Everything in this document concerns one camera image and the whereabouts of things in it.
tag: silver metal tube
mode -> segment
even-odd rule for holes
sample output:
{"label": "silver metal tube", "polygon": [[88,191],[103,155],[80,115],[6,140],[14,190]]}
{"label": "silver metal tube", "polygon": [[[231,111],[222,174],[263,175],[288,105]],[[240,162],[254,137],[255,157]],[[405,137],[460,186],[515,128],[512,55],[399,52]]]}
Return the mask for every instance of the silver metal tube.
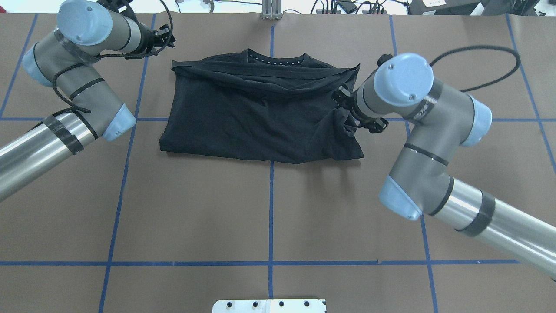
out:
{"label": "silver metal tube", "polygon": [[[57,119],[83,146],[94,141],[74,113]],[[0,149],[0,202],[71,156],[64,143],[42,124],[6,145]]]}
{"label": "silver metal tube", "polygon": [[[480,190],[455,179],[448,201],[434,217],[464,229],[479,215],[482,204]],[[474,238],[556,280],[556,227],[495,199],[490,223]]]}

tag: black shirt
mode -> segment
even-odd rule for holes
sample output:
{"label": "black shirt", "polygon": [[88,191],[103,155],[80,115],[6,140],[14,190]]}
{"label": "black shirt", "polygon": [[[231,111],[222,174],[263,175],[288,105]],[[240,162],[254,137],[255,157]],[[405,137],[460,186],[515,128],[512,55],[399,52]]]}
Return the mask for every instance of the black shirt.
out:
{"label": "black shirt", "polygon": [[172,62],[176,91],[161,151],[304,163],[362,158],[350,113],[331,94],[359,71],[307,54],[270,58],[253,50]]}

